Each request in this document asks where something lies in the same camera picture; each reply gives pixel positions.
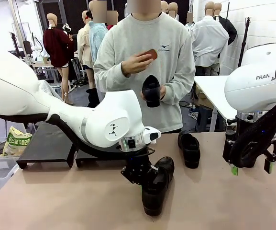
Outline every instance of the person's left hand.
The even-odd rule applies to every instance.
[[[142,97],[143,100],[145,100],[145,97],[142,93],[142,91],[140,92],[140,95]],[[166,87],[164,85],[160,86],[160,100],[164,98],[164,96],[166,95]]]

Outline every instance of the yellow snack bag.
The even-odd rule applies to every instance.
[[[21,156],[31,139],[32,135],[30,133],[22,133],[21,131],[11,126],[3,153],[0,155],[0,157]]]

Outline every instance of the shoe heel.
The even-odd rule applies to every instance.
[[[185,161],[185,166],[190,169],[196,169],[199,167],[199,161],[198,162]]]
[[[144,212],[151,217],[159,216],[161,211],[162,211],[161,209],[148,209],[148,208],[144,207]]]

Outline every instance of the gray sweatshirt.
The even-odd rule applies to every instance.
[[[125,77],[121,62],[150,49],[157,51],[158,58],[147,70]],[[145,126],[161,132],[179,129],[182,127],[182,116],[178,103],[190,92],[195,74],[189,32],[165,13],[146,22],[129,15],[106,34],[99,48],[94,73],[96,86],[102,92],[134,90]],[[140,96],[143,82],[151,74],[166,87],[166,95],[157,108],[147,107]]]

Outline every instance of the person's hand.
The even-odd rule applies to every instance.
[[[153,62],[150,59],[151,54],[142,55],[144,52],[132,55],[127,61],[123,61],[121,64],[122,72],[125,76],[132,73],[140,73],[148,68]]]
[[[142,99],[145,100],[145,97],[144,97],[142,91],[140,92],[140,95],[141,95]],[[166,95],[166,87],[164,85],[162,85],[162,86],[160,86],[160,100],[162,100],[165,95]]]

